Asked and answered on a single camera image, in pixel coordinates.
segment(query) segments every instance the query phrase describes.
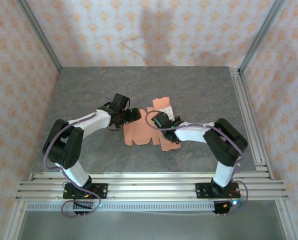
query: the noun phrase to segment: patterned wallpaper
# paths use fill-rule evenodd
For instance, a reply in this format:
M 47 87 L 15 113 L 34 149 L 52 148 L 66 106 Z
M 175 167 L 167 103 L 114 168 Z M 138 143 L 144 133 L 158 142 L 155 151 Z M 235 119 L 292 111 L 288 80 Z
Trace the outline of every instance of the patterned wallpaper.
M 64 67 L 239 67 L 274 0 L 28 0 Z
M 0 0 L 0 239 L 28 178 L 58 73 L 15 0 Z
M 246 81 L 274 175 L 286 180 L 298 223 L 298 0 L 285 3 Z

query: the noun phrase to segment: gray marble surface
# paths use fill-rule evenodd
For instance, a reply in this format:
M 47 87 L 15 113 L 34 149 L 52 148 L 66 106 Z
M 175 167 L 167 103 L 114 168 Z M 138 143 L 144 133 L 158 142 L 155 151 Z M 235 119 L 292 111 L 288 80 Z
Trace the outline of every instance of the gray marble surface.
M 120 93 L 130 98 L 131 108 L 146 109 L 152 100 L 170 97 L 175 116 L 190 123 L 227 119 L 247 137 L 236 92 L 228 67 L 65 67 L 62 69 L 42 133 L 33 172 L 45 172 L 42 147 L 57 119 L 73 120 L 91 113 Z M 254 171 L 250 148 L 238 171 Z M 182 142 L 177 150 L 162 151 L 160 145 L 128 146 L 124 133 L 101 129 L 86 137 L 79 161 L 90 173 L 107 172 L 214 172 L 217 160 L 206 144 Z

